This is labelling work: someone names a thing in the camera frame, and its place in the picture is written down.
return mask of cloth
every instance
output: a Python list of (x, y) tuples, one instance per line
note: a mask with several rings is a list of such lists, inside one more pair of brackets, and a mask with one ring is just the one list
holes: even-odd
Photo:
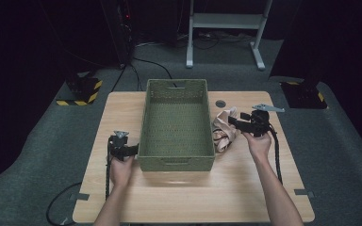
[(228, 116), (237, 117), (237, 108), (231, 107), (229, 110), (220, 112), (213, 121), (213, 142), (216, 152), (224, 152), (235, 140), (238, 130), (235, 125), (228, 123)]

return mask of finger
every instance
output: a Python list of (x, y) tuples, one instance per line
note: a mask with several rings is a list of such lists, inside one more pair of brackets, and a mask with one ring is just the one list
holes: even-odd
[(269, 138), (270, 137), (270, 135), (269, 135), (269, 133), (268, 132), (266, 132), (264, 135), (262, 135), (261, 137), (263, 137), (263, 138)]
[(118, 159), (117, 157), (113, 157), (113, 158), (112, 158), (112, 162), (113, 162), (113, 160), (116, 161), (116, 162), (122, 162), (122, 161), (121, 161), (120, 159)]
[(134, 161), (134, 159), (135, 159), (135, 155), (129, 156), (129, 157), (125, 160), (125, 164), (131, 165), (132, 162)]
[(253, 138), (253, 136), (249, 133), (242, 133), (246, 138)]

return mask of gray carpet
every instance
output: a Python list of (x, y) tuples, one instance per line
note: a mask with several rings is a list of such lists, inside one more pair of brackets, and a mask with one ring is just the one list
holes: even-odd
[[(200, 47), (213, 42), (196, 41)], [(135, 57), (166, 67), (173, 78), (204, 78), (208, 90), (265, 90), (274, 105), (284, 107), (279, 119), (301, 173), (316, 218), (306, 225), (362, 225), (362, 139), (323, 83), (318, 89), (329, 105), (324, 110), (290, 109), (279, 86), (287, 77), (268, 78), (281, 40), (263, 40), (260, 52), (267, 70), (255, 66), (247, 41), (220, 42), (213, 48), (195, 48), (194, 67), (186, 69), (186, 48), (146, 45), (136, 48)], [(155, 64), (132, 61), (143, 89), (149, 78), (169, 78)], [(59, 106), (55, 100), (29, 134), (16, 162), (0, 175), (0, 225), (50, 225), (48, 205), (67, 186), (81, 182), (107, 95), (121, 71), (102, 69), (103, 80), (92, 105)], [(138, 90), (137, 76), (127, 67), (115, 91)], [(74, 186), (52, 205), (51, 219), (69, 223), (79, 186)]]

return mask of woven basket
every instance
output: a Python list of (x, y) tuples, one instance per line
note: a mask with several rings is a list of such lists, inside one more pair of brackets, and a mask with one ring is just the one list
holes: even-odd
[(211, 133), (205, 80), (148, 81), (138, 157), (142, 171), (211, 170)]

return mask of cable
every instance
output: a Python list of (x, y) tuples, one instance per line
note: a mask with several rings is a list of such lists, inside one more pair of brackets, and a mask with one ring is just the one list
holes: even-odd
[(275, 146), (275, 168), (277, 170), (278, 180), (281, 182), (281, 185), (282, 185), (283, 182), (282, 182), (281, 169), (280, 169), (280, 152), (279, 152), (280, 146), (279, 146), (279, 142), (278, 142), (278, 138), (277, 138), (277, 133), (275, 132), (275, 130), (271, 124), (270, 124), (270, 132), (275, 141), (275, 145), (274, 145)]
[(206, 10), (207, 10), (207, 5), (208, 5), (208, 2), (209, 2), (210, 0), (206, 0), (206, 5), (205, 5), (205, 8), (204, 8), (204, 13), (206, 13)]
[(181, 4), (181, 15), (180, 15), (180, 22), (178, 23), (177, 33), (180, 30), (182, 15), (184, 14), (183, 12), (184, 12), (184, 0), (182, 0), (182, 4)]
[(109, 194), (109, 185), (110, 185), (110, 164), (111, 164), (111, 160), (113, 159), (113, 157), (110, 158), (110, 137), (108, 138), (107, 141), (107, 175), (106, 175), (106, 200)]
[(120, 78), (122, 78), (123, 73), (124, 73), (124, 71), (125, 71), (126, 68), (127, 68), (127, 65), (125, 65), (125, 67), (124, 67), (123, 70), (122, 70), (122, 73), (120, 73), (120, 76), (117, 78), (117, 81), (114, 83), (113, 88), (111, 89), (111, 92), (114, 90), (114, 88), (116, 88), (116, 86), (117, 86), (117, 84), (119, 83)]
[(138, 61), (142, 61), (142, 62), (146, 62), (146, 63), (151, 63), (151, 64), (155, 64), (159, 67), (161, 67), (162, 69), (164, 69), (166, 71), (166, 73), (169, 75), (170, 79), (173, 80), (172, 78), (172, 75), (169, 73), (169, 71), (162, 65), (158, 64), (158, 63), (155, 63), (155, 62), (152, 62), (152, 61), (149, 61), (149, 60), (145, 60), (145, 59), (139, 59), (139, 58), (136, 58), (136, 57), (133, 57), (134, 59), (138, 60)]
[(159, 43), (159, 42), (154, 42), (154, 41), (149, 41), (149, 42), (145, 42), (145, 43), (140, 43), (138, 45), (136, 45), (135, 47), (141, 47), (141, 46), (145, 46), (145, 45), (162, 45), (163, 43)]
[(66, 226), (66, 225), (75, 225), (75, 222), (72, 221), (70, 223), (67, 223), (67, 224), (56, 224), (54, 221), (52, 221), (50, 218), (49, 218), (49, 211), (51, 210), (51, 207), (53, 205), (53, 203), (64, 193), (66, 192), (67, 190), (69, 190), (70, 188), (74, 187), (74, 186), (80, 186), (82, 183), (81, 182), (78, 182), (78, 183), (75, 183), (75, 184), (72, 184), (68, 187), (66, 187), (64, 190), (62, 190), (60, 193), (58, 193), (58, 195), (56, 195), (56, 197), (51, 201), (51, 203), (49, 203), (49, 206), (48, 206), (48, 209), (46, 210), (46, 220), (48, 220), (48, 222), (51, 224), (51, 225), (61, 225), (61, 226)]
[(193, 44), (193, 47), (197, 48), (197, 49), (200, 49), (200, 50), (208, 50), (208, 49), (211, 49), (213, 48), (214, 46), (216, 46), (217, 44), (220, 43), (220, 39), (217, 37), (217, 35), (213, 34), (215, 37), (216, 37), (216, 43), (214, 43), (213, 45), (209, 46), (209, 47), (206, 47), (206, 48), (202, 48), (202, 47), (199, 47), (195, 44)]
[(135, 69), (135, 67), (132, 65), (132, 64), (130, 64), (130, 66), (131, 66), (131, 68), (132, 68), (132, 71), (134, 71), (134, 73), (137, 75), (137, 91), (140, 89), (141, 91), (143, 91), (143, 89), (142, 89), (142, 85), (140, 84), (140, 76), (138, 75), (138, 72), (137, 72), (137, 70)]

